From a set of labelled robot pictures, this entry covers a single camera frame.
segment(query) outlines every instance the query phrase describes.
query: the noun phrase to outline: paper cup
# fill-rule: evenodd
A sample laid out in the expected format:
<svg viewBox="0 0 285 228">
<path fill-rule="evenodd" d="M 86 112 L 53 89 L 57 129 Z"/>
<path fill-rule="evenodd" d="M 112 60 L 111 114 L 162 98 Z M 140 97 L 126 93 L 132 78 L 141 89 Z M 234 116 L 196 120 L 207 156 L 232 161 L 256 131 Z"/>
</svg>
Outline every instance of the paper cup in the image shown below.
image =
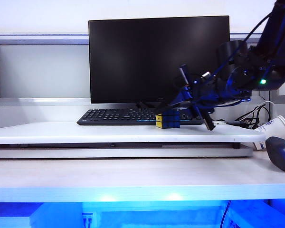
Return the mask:
<svg viewBox="0 0 285 228">
<path fill-rule="evenodd" d="M 278 115 L 276 118 L 272 119 L 271 121 L 256 128 L 255 131 L 263 132 L 266 135 L 266 139 L 268 139 L 271 136 L 285 139 L 285 118 L 281 115 Z M 254 145 L 257 150 L 266 148 L 265 141 L 254 142 Z"/>
</svg>

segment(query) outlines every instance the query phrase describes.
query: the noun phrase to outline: green led light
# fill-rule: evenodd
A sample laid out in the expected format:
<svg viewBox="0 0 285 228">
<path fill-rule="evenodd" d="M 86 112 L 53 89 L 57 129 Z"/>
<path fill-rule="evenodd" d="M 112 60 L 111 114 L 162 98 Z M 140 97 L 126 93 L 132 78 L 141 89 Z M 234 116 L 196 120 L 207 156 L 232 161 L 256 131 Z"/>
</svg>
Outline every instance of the green led light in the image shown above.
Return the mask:
<svg viewBox="0 0 285 228">
<path fill-rule="evenodd" d="M 261 81 L 260 81 L 260 84 L 266 84 L 266 80 L 265 79 L 262 79 Z"/>
</svg>

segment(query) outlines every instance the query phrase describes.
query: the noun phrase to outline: white shelf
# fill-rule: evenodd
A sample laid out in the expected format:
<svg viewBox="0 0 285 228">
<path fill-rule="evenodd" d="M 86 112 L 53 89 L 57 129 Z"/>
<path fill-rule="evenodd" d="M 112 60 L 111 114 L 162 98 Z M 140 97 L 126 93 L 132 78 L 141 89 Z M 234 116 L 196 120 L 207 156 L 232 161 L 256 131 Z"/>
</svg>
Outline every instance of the white shelf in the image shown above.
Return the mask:
<svg viewBox="0 0 285 228">
<path fill-rule="evenodd" d="M 248 35 L 248 32 L 231 32 L 230 40 L 235 39 L 245 39 Z M 257 43 L 261 33 L 253 34 L 249 39 L 248 43 Z M 66 34 L 66 33 L 0 33 L 0 45 L 8 44 L 88 44 L 89 35 L 85 33 L 75 33 L 75 34 Z"/>
<path fill-rule="evenodd" d="M 73 122 L 42 122 L 0 128 L 0 144 L 23 143 L 250 143 L 265 140 L 263 133 L 217 125 L 184 125 L 174 129 L 156 126 L 80 126 Z"/>
</svg>

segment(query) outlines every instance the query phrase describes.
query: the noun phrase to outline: black monitor screen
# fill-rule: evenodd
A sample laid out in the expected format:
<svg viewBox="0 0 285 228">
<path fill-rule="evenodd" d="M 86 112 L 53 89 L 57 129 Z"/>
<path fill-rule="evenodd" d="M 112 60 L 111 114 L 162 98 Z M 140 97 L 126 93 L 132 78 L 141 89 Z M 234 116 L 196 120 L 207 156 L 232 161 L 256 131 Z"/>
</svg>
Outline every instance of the black monitor screen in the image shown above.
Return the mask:
<svg viewBox="0 0 285 228">
<path fill-rule="evenodd" d="M 213 72 L 229 16 L 89 21 L 91 103 L 155 102 L 179 67 Z"/>
</svg>

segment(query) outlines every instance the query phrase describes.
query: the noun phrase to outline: computer mouse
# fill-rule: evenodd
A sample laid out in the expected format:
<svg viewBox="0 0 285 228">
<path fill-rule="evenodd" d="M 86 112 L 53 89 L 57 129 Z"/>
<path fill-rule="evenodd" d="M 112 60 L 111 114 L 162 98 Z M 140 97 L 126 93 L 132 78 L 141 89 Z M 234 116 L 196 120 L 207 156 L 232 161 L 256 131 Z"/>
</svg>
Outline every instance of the computer mouse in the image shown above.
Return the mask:
<svg viewBox="0 0 285 228">
<path fill-rule="evenodd" d="M 270 137 L 266 140 L 266 149 L 271 162 L 285 171 L 285 140 Z"/>
</svg>

